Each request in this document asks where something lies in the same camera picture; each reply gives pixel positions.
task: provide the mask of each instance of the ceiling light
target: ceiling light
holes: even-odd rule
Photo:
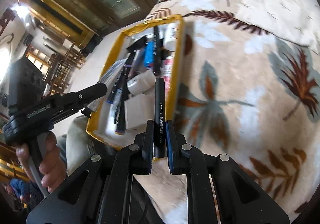
[[[28,8],[23,5],[16,6],[14,9],[21,19],[25,19],[26,16],[29,14]]]

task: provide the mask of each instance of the white bottle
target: white bottle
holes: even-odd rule
[[[127,82],[127,87],[131,94],[137,95],[150,89],[155,84],[156,77],[153,74],[152,69],[149,69],[146,72],[140,73],[139,75],[130,79]]]
[[[179,35],[179,23],[169,23],[164,34],[163,47],[169,51],[175,51]]]

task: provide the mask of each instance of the blue jacket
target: blue jacket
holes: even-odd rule
[[[18,199],[20,199],[20,195],[28,199],[30,195],[30,184],[28,182],[13,178],[10,180],[9,184],[13,188],[14,193],[16,194]]]

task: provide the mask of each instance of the black speaker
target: black speaker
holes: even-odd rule
[[[9,67],[9,115],[41,100],[45,84],[43,74],[27,57]]]
[[[8,95],[4,94],[2,97],[2,103],[1,103],[4,107],[8,106]]]
[[[28,34],[28,35],[25,37],[25,39],[24,39],[24,41],[23,41],[23,44],[24,44],[25,46],[28,46],[28,45],[33,41],[33,38],[34,38],[34,36],[33,36],[32,34]]]

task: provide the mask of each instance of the metal screw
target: metal screw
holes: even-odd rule
[[[229,160],[229,156],[226,155],[226,154],[222,154],[222,155],[220,155],[219,157],[220,157],[220,160],[221,160],[221,161],[225,161],[225,162],[226,162],[226,161]]]
[[[131,150],[131,151],[137,151],[138,149],[139,149],[138,145],[130,145],[129,146],[129,150]]]
[[[100,155],[91,156],[91,161],[93,161],[93,162],[98,162],[98,161],[100,161],[100,159],[101,159]]]
[[[185,151],[189,151],[189,150],[191,150],[191,148],[192,148],[192,146],[189,145],[189,144],[182,145],[182,149],[185,150]]]

